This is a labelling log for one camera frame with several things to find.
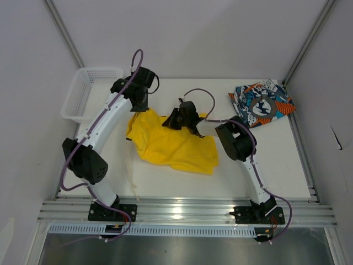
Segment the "yellow shorts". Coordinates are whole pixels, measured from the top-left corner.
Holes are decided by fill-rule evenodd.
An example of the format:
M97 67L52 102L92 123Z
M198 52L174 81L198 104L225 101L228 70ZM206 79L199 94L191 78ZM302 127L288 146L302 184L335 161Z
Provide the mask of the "yellow shorts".
M186 128L163 127L166 117L154 110L136 113L127 123L129 178L143 197L207 198L217 190L219 165L214 137L199 138Z

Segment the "colourful patterned shorts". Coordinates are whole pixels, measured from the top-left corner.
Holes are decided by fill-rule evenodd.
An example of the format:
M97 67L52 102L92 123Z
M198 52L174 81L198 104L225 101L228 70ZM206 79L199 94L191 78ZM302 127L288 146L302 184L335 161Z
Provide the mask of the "colourful patterned shorts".
M237 115L249 128L268 124L296 110L291 97L271 79L237 86L228 96Z

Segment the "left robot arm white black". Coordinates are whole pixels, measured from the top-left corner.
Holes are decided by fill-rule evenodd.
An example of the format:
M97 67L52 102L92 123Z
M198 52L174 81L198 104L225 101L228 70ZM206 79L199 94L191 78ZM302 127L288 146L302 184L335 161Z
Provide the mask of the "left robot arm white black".
M148 110L148 89L158 79L153 71L139 67L130 76L115 81L96 118L75 139L66 138L62 144L66 160L62 173L69 169L81 179L82 185L102 204L100 214L106 220L115 220L120 208L116 204L118 195L105 179L109 166L101 152L123 115Z

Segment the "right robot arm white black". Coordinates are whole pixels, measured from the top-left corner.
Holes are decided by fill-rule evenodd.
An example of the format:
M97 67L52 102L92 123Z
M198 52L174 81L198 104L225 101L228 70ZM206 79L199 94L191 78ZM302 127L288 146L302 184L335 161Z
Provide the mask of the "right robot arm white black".
M225 153L231 160L238 162L247 181L250 218L260 223L271 218L272 211L277 207L276 200L265 191L265 182L256 160L257 141L240 117L226 120L202 118L194 103L186 101L173 109L162 126L172 130L186 128L190 134L201 138L218 137Z

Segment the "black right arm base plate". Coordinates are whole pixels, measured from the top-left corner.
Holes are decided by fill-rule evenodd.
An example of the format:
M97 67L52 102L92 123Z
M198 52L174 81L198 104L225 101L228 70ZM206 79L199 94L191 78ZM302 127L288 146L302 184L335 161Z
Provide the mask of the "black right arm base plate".
M286 223L284 211L279 206L269 213L262 213L252 206L235 206L229 215L235 218L236 224L284 225Z

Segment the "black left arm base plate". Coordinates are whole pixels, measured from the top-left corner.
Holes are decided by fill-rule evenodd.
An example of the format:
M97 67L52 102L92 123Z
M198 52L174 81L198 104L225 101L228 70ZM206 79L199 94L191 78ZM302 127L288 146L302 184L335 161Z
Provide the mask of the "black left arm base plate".
M132 222L136 221L137 205L136 204L120 204L119 210L124 211L131 218ZM94 202L90 205L88 212L89 221L113 221L113 222L128 222L128 218L116 211L107 209L100 204Z

